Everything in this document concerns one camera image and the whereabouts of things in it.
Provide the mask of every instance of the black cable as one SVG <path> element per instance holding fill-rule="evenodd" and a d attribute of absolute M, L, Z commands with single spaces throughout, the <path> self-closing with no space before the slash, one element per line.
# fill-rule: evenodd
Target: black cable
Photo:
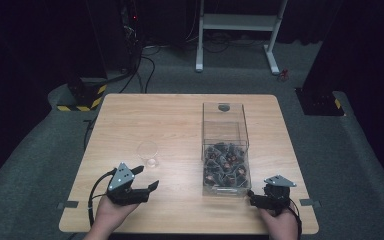
<path fill-rule="evenodd" d="M 118 93 L 122 93 L 126 88 L 127 86 L 129 85 L 129 83 L 132 81 L 133 77 L 136 75 L 136 72 L 134 74 L 132 74 L 132 76 L 129 78 L 129 81 L 127 81 L 126 85 L 124 85 L 124 87 L 120 90 L 120 92 Z"/>
<path fill-rule="evenodd" d="M 140 93 L 143 93 L 143 84 L 142 84 L 142 78 L 141 76 L 139 75 L 139 72 L 136 72 L 136 76 L 138 77 L 139 79 L 139 88 L 140 88 Z"/>
<path fill-rule="evenodd" d="M 118 77 L 115 77 L 115 78 L 111 78 L 111 79 L 108 79 L 108 80 L 105 80 L 105 81 L 100 81 L 100 82 L 88 82 L 88 81 L 85 81 L 84 84 L 87 84 L 88 86 L 106 85 L 106 84 L 109 84 L 109 83 L 121 81 L 123 79 L 126 79 L 129 76 L 130 76 L 130 73 L 126 73 L 126 74 L 123 74 L 121 76 L 118 76 Z"/>
<path fill-rule="evenodd" d="M 73 239 L 76 235 L 77 235 L 77 233 L 73 233 L 73 234 L 71 234 L 70 237 L 67 238 L 67 240 L 71 240 L 71 239 Z"/>
<path fill-rule="evenodd" d="M 301 234 L 302 234 L 302 221 L 301 221 L 301 218 L 300 218 L 300 215 L 299 215 L 299 209 L 298 209 L 298 206 L 295 204 L 294 201 L 292 201 L 292 199 L 289 199 L 295 206 L 295 209 L 297 210 L 297 213 L 295 213 L 295 211 L 290 207 L 288 206 L 288 209 L 289 211 L 291 211 L 291 213 L 294 215 L 295 217 L 295 220 L 297 221 L 297 224 L 298 224 L 298 240 L 301 239 Z"/>
<path fill-rule="evenodd" d="M 102 181 L 102 179 L 108 177 L 108 176 L 114 176 L 114 174 L 117 172 L 117 168 L 114 168 L 113 170 L 105 173 L 104 175 L 102 175 L 98 181 L 95 182 L 95 184 L 93 185 L 93 188 L 92 190 L 90 191 L 90 195 L 89 195 L 89 201 L 88 201 L 88 204 L 87 204 L 87 208 L 88 208 L 88 213 L 89 213 L 89 223 L 90 223 L 90 226 L 92 227 L 93 223 L 94 223 L 94 218 L 93 218 L 93 193 L 95 192 L 95 189 L 96 187 L 98 186 L 98 184 Z"/>
<path fill-rule="evenodd" d="M 157 53 L 160 52 L 161 47 L 162 47 L 162 46 L 160 46 L 160 45 L 146 46 L 144 49 L 157 48 L 157 51 L 155 51 L 155 52 L 153 52 L 153 53 L 146 53 L 146 54 L 142 53 L 142 56 L 152 56 L 152 55 L 155 55 L 155 54 L 157 54 Z"/>
<path fill-rule="evenodd" d="M 107 195 L 107 194 L 106 194 L 106 193 L 104 193 L 104 194 L 99 194 L 99 195 L 93 196 L 92 199 L 95 199 L 95 198 L 97 198 L 97 197 L 102 197 L 102 196 L 105 196 L 105 195 Z"/>
<path fill-rule="evenodd" d="M 147 58 L 147 57 L 142 57 L 148 61 L 150 61 L 152 63 L 152 71 L 151 71 L 151 74 L 149 74 L 149 77 L 148 77 L 148 80 L 146 80 L 146 85 L 145 85 L 145 93 L 148 93 L 148 85 L 149 85 L 149 82 L 151 80 L 151 77 L 152 75 L 154 74 L 154 71 L 155 71 L 155 62 L 152 61 L 152 59 L 150 58 Z"/>
<path fill-rule="evenodd" d="M 86 151 L 86 145 L 87 145 L 87 135 L 90 130 L 93 130 L 93 125 L 95 124 L 96 119 L 98 116 L 96 116 L 93 120 L 84 120 L 83 122 L 87 122 L 87 128 L 85 132 L 85 136 L 83 138 L 83 151 Z"/>
<path fill-rule="evenodd" d="M 238 41 L 238 40 L 232 40 L 230 41 L 230 46 L 233 46 L 233 47 L 252 47 L 252 46 L 258 46 L 258 45 L 261 45 L 264 43 L 263 40 L 250 40 L 251 42 L 250 43 L 235 43 L 234 41 Z"/>
<path fill-rule="evenodd" d="M 209 53 L 221 53 L 221 52 L 224 52 L 226 51 L 229 46 L 230 46 L 230 40 L 229 38 L 225 37 L 225 38 L 215 38 L 215 37 L 210 37 L 208 35 L 205 35 L 205 38 L 209 39 L 209 41 L 213 44 L 217 44 L 217 45 L 225 45 L 225 47 L 221 50 L 217 50 L 217 51 L 213 51 L 213 50 L 210 50 L 209 48 L 205 47 L 205 46 L 202 46 L 202 48 L 209 52 Z"/>

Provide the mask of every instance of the wooden table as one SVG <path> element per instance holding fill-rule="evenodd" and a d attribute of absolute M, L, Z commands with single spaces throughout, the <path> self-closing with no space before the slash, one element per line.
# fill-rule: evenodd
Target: wooden table
<path fill-rule="evenodd" d="M 87 201 L 96 180 L 125 162 L 143 165 L 136 148 L 145 140 L 158 144 L 156 168 L 136 176 L 133 188 L 159 180 L 158 189 L 119 227 L 126 233 L 267 234 L 255 207 L 245 198 L 202 195 L 201 134 L 204 102 L 244 104 L 249 137 L 252 190 L 264 194 L 264 178 L 280 174 L 295 182 L 291 199 L 298 204 L 303 234 L 314 234 L 318 223 L 276 97 L 271 95 L 109 94 L 105 97 L 93 133 L 60 221 L 64 232 L 87 232 Z M 95 195 L 105 192 L 108 179 Z M 94 212 L 99 199 L 94 200 Z"/>

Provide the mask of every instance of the small clear cup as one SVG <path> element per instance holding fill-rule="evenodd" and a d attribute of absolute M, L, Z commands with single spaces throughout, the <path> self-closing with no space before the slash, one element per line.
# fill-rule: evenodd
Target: small clear cup
<path fill-rule="evenodd" d="M 158 145 L 153 141 L 143 141 L 137 148 L 137 154 L 147 167 L 158 166 Z"/>

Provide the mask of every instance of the hand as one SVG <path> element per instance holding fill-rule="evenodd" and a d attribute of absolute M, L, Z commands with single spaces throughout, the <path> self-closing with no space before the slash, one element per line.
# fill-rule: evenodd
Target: hand
<path fill-rule="evenodd" d="M 102 196 L 95 222 L 84 239 L 107 239 L 138 206 L 139 204 L 120 206 L 112 203 L 107 196 Z"/>
<path fill-rule="evenodd" d="M 273 240 L 296 240 L 298 238 L 298 223 L 289 209 L 283 209 L 276 217 L 266 209 L 259 208 L 258 211 Z"/>

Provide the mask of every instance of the transparent container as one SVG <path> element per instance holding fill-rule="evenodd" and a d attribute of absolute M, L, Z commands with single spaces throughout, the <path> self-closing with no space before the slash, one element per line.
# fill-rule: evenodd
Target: transparent container
<path fill-rule="evenodd" d="M 248 132 L 241 103 L 204 103 L 203 194 L 243 197 L 251 188 Z"/>

